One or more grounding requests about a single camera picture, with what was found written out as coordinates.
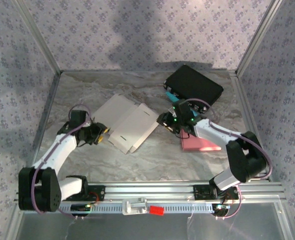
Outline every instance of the black box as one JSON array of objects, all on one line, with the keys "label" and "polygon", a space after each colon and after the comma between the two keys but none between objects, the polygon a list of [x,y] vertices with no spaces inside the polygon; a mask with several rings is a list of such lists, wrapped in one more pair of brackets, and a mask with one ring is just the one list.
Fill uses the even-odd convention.
[{"label": "black box", "polygon": [[[178,99],[201,99],[211,106],[223,92],[221,85],[185,64],[169,76],[163,86]],[[189,105],[199,113],[208,110],[208,107],[199,101],[189,102]]]}]

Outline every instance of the gray marble table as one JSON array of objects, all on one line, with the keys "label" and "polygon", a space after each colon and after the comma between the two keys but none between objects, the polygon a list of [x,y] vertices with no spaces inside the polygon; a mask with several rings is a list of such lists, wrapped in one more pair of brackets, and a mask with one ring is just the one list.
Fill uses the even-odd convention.
[{"label": "gray marble table", "polygon": [[[218,124],[244,132],[245,125],[232,87],[225,71],[202,72],[224,88],[213,105],[220,115]],[[163,88],[171,72],[75,72],[61,75],[42,144],[37,156],[41,158],[52,145],[57,131],[68,119],[69,109],[77,104],[88,105],[92,113],[114,94],[145,103],[160,114],[171,107]],[[225,151],[183,152],[181,140],[158,126],[134,152],[124,154],[106,137],[99,145],[85,145],[73,151],[60,172],[83,175],[89,182],[110,181],[174,181],[209,180],[228,166]]]}]

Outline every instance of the red tab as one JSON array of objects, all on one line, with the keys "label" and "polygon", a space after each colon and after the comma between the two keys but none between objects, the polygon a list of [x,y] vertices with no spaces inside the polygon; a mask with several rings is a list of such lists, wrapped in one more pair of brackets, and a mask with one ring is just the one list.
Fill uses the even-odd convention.
[{"label": "red tab", "polygon": [[164,215],[164,207],[161,206],[150,206],[149,213],[154,215],[163,216]]}]

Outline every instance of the glass panel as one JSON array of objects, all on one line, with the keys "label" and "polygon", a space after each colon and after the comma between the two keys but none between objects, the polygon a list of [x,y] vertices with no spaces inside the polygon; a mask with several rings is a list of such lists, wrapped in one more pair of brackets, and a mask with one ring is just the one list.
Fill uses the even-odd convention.
[{"label": "glass panel", "polygon": [[243,204],[235,217],[225,220],[216,220],[210,214],[96,216],[97,219],[75,221],[57,213],[25,214],[16,240],[284,239],[273,203]]}]

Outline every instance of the patterned wallpaper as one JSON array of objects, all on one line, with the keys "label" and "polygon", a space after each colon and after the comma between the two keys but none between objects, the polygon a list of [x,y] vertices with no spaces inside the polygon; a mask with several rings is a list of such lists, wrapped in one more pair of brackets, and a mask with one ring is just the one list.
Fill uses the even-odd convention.
[{"label": "patterned wallpaper", "polygon": [[236,69],[271,0],[25,0],[62,70]]},{"label": "patterned wallpaper", "polygon": [[295,218],[295,0],[284,0],[241,77]]},{"label": "patterned wallpaper", "polygon": [[0,0],[0,239],[31,162],[34,138],[54,74],[11,1]]}]

